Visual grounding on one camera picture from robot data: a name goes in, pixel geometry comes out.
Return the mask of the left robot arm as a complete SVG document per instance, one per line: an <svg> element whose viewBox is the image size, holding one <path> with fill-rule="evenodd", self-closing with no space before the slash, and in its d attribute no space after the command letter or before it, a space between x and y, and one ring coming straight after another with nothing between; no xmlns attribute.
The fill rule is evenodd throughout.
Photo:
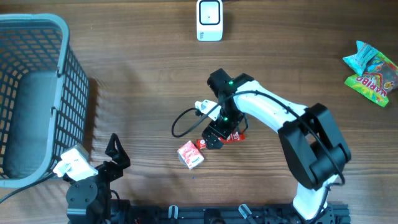
<svg viewBox="0 0 398 224"><path fill-rule="evenodd" d="M96 167L97 175L71 181L67 191L67 217L71 224L128 223L130 202L121 200L110 183L123 176L131 165L118 135L113 133L105 154L111 158Z"/></svg>

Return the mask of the grey plastic shopping basket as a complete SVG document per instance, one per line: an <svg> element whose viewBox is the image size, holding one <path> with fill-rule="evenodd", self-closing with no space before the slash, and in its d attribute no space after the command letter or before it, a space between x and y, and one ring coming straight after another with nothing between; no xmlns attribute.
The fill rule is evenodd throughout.
<svg viewBox="0 0 398 224"><path fill-rule="evenodd" d="M1 187L43 179L83 142L89 94L61 17L1 16Z"/></svg>

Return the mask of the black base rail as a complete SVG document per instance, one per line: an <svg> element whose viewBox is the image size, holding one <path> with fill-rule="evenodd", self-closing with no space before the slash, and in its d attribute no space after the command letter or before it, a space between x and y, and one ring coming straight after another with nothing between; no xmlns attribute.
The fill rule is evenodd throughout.
<svg viewBox="0 0 398 224"><path fill-rule="evenodd" d="M293 205L267 204L234 207L169 207L133 206L128 200L112 201L111 219L108 223L120 224L283 224L311 223L304 220Z"/></svg>

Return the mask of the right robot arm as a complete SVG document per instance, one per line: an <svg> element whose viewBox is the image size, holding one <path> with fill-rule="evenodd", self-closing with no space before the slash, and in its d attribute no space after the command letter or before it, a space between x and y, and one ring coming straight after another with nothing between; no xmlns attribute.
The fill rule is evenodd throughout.
<svg viewBox="0 0 398 224"><path fill-rule="evenodd" d="M311 107L285 100L242 73L231 78L222 68L207 80L217 101L196 101L197 115L211 119L202 132L209 149L238 130L251 115L278 134L290 172L298 182L293 207L308 223L326 211L332 186L345 184L343 169L351 151L330 110L317 103Z"/></svg>

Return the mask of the red candy bar wrapper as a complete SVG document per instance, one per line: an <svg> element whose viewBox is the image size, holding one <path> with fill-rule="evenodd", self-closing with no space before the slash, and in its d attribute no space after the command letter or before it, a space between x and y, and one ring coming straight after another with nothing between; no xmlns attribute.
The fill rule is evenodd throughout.
<svg viewBox="0 0 398 224"><path fill-rule="evenodd" d="M243 132L235 131L235 132L231 133L227 139L223 139L223 138L219 137L218 140L220 142L222 142L223 144L226 144L226 143L231 143L231 142L240 142L240 141L245 140L245 138L246 137L243 134ZM197 139L196 147L198 149L204 149L204 148L210 149L210 146L206 145L206 141L204 139Z"/></svg>

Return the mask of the teal tissue wipes pack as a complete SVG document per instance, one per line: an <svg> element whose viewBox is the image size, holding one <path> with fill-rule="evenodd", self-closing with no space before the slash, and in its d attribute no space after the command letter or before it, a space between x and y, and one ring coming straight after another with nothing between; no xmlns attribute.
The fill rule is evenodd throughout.
<svg viewBox="0 0 398 224"><path fill-rule="evenodd" d="M368 62L378 54L378 50L373 46L357 40L357 52L353 55L343 57L343 61L354 70L358 75L362 75Z"/></svg>

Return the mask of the white barcode scanner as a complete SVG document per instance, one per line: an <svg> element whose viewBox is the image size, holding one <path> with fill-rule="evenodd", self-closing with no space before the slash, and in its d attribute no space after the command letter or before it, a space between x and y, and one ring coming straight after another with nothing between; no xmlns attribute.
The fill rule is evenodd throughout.
<svg viewBox="0 0 398 224"><path fill-rule="evenodd" d="M217 42L223 37L222 0L198 0L196 4L197 40Z"/></svg>

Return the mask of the small red white carton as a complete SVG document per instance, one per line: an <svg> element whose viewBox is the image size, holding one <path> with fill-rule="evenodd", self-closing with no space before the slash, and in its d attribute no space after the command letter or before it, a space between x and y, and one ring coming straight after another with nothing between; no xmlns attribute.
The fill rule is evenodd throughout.
<svg viewBox="0 0 398 224"><path fill-rule="evenodd" d="M177 150L178 158L190 170L201 164L205 158L191 141L185 143Z"/></svg>

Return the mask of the green Haribo gummy bag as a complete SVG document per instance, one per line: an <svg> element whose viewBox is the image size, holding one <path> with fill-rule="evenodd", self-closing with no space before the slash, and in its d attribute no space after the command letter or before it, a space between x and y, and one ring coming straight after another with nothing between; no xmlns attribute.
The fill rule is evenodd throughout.
<svg viewBox="0 0 398 224"><path fill-rule="evenodd" d="M383 53L378 52L366 65L362 75L354 74L345 80L345 85L385 107L387 94L397 89L397 65Z"/></svg>

